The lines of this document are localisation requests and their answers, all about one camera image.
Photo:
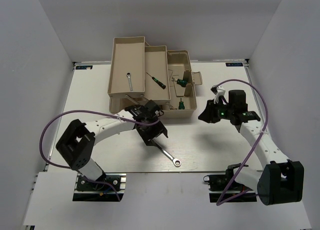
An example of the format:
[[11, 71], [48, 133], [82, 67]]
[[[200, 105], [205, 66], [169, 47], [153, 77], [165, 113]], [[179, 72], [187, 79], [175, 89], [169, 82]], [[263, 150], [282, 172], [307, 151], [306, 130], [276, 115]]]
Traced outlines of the stubby green orange screwdriver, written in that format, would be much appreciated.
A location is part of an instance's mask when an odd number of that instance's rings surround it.
[[182, 98], [180, 98], [180, 101], [178, 103], [178, 109], [179, 110], [184, 110], [185, 109], [185, 105], [184, 105], [184, 102], [183, 102]]

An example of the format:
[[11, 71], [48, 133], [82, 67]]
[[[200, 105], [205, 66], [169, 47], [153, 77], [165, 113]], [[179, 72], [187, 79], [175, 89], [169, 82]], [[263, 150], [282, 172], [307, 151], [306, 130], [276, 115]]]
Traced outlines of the large ratchet wrench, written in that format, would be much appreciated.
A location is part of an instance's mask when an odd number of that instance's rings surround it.
[[161, 147], [158, 143], [153, 141], [153, 145], [157, 147], [172, 163], [175, 167], [181, 166], [181, 161], [178, 158], [173, 157], [168, 151]]

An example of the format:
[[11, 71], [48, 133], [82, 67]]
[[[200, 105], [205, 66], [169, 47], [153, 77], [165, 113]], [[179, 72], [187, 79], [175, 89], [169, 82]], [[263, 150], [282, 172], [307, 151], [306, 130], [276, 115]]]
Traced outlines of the thin black green screwdriver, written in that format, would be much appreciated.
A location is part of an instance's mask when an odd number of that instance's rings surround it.
[[147, 74], [152, 78], [152, 80], [157, 83], [158, 86], [160, 86], [162, 89], [166, 88], [166, 85], [163, 84], [161, 81], [159, 81], [157, 78], [155, 78], [154, 76], [150, 75], [148, 72]]

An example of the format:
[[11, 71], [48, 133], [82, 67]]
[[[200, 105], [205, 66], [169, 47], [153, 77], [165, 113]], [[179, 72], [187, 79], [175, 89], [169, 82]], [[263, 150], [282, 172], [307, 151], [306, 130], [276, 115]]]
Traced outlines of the beige cantilever toolbox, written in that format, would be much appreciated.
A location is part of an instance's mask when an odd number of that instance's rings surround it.
[[[131, 73], [130, 91], [127, 73]], [[166, 85], [162, 89], [147, 74]], [[181, 87], [172, 80], [188, 82]], [[202, 85], [200, 72], [192, 70], [187, 50], [168, 50], [165, 45], [149, 45], [145, 37], [116, 37], [108, 84], [109, 112], [117, 114], [134, 104], [152, 100], [164, 112], [166, 119], [187, 119], [197, 109], [196, 86]], [[180, 98], [185, 109], [178, 109]]]

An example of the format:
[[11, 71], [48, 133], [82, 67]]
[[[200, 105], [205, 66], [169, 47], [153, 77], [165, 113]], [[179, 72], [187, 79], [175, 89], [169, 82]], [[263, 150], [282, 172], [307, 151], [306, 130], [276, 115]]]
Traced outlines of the small combination wrench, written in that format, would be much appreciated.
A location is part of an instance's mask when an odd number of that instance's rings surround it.
[[127, 79], [128, 79], [128, 84], [129, 84], [129, 90], [132, 92], [133, 91], [133, 84], [132, 84], [132, 75], [130, 72], [126, 74]]

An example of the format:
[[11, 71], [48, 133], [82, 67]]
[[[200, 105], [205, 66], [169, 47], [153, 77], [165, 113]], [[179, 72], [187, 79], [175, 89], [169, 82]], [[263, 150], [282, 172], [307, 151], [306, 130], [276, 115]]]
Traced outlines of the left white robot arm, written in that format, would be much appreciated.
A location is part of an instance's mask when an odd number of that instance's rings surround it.
[[159, 105], [150, 100], [145, 105], [125, 107], [118, 114], [108, 114], [105, 118], [81, 122], [75, 119], [61, 135], [55, 148], [70, 169], [82, 174], [94, 189], [105, 186], [106, 175], [91, 158], [94, 146], [114, 135], [136, 130], [146, 146], [154, 145], [154, 138], [168, 137], [168, 130], [160, 121], [163, 115]]

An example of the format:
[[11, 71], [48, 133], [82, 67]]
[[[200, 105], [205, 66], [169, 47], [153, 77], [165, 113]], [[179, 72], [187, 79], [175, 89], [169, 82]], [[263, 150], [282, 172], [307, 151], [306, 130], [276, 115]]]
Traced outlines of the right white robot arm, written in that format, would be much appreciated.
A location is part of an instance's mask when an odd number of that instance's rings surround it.
[[300, 161], [292, 161], [281, 152], [271, 137], [263, 131], [263, 124], [255, 111], [248, 110], [244, 90], [231, 90], [228, 102], [225, 90], [213, 87], [215, 97], [208, 100], [205, 110], [198, 119], [215, 124], [228, 120], [254, 149], [263, 171], [251, 169], [247, 164], [229, 165], [223, 175], [208, 175], [204, 181], [210, 184], [210, 190], [222, 191], [243, 187], [243, 191], [257, 193], [266, 205], [294, 203], [302, 200], [304, 167]]

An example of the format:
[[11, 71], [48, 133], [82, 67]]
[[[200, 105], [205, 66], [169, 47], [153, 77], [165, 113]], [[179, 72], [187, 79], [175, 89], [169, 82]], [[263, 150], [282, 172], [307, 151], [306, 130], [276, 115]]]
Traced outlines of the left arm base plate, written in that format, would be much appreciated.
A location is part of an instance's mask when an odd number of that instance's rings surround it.
[[73, 202], [119, 202], [126, 188], [126, 173], [107, 173], [102, 181], [107, 184], [87, 181], [84, 176], [76, 177]]

